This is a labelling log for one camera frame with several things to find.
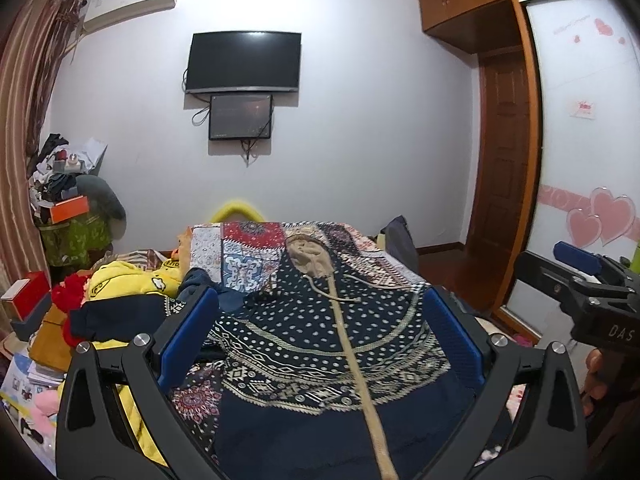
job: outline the green object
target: green object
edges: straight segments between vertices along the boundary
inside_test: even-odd
[[[640,242],[636,245],[636,252],[634,253],[634,259],[631,260],[631,266],[629,270],[635,272],[636,274],[640,274]]]
[[[111,243],[109,226],[97,214],[84,213],[59,224],[36,224],[47,263],[52,267],[91,266],[89,252]]]

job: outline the tv screen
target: tv screen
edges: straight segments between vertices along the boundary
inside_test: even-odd
[[[209,140],[270,139],[271,99],[265,94],[212,96]]]
[[[301,38],[295,32],[194,34],[186,92],[296,91]]]

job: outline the wooden floor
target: wooden floor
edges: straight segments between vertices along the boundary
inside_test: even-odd
[[[507,264],[503,254],[451,250],[420,256],[420,274],[443,285],[479,312],[491,308]]]

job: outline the metal bolt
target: metal bolt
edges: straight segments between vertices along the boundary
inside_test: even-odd
[[[151,341],[151,336],[149,334],[138,334],[133,338],[133,344],[135,346],[146,346],[149,341]]]
[[[76,346],[76,352],[78,352],[79,354],[85,354],[89,351],[89,348],[91,348],[91,343],[89,343],[88,341],[82,341]]]
[[[509,340],[507,339],[507,336],[505,336],[504,334],[492,334],[491,336],[491,342],[498,346],[507,346],[507,344],[509,343]]]
[[[559,341],[553,341],[551,343],[551,349],[556,354],[564,354],[566,352],[566,347]]]

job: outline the air conditioner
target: air conditioner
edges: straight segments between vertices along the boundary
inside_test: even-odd
[[[84,17],[84,30],[93,32],[114,23],[156,10],[173,9],[176,0],[91,0]]]

